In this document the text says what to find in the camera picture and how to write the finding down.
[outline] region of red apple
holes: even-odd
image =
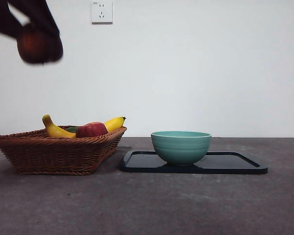
[[[76,138],[101,136],[107,133],[105,125],[102,122],[95,121],[79,126],[76,130]]]
[[[20,57],[31,64],[54,62],[63,55],[60,36],[47,33],[32,23],[26,24],[20,31],[17,47]]]

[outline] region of teal ceramic bowl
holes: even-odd
[[[202,159],[211,135],[190,131],[159,131],[151,134],[156,154],[171,165],[188,166]]]

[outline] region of wall outlet plate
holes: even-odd
[[[111,0],[98,0],[92,3],[92,24],[113,23],[113,3]]]

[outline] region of brown wicker basket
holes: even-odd
[[[0,150],[19,174],[90,175],[117,151],[125,131],[69,139],[48,137],[42,129],[0,136]]]

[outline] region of tray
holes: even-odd
[[[268,167],[237,152],[207,152],[192,166],[173,166],[154,151],[129,151],[120,162],[120,171],[192,174],[266,174]]]

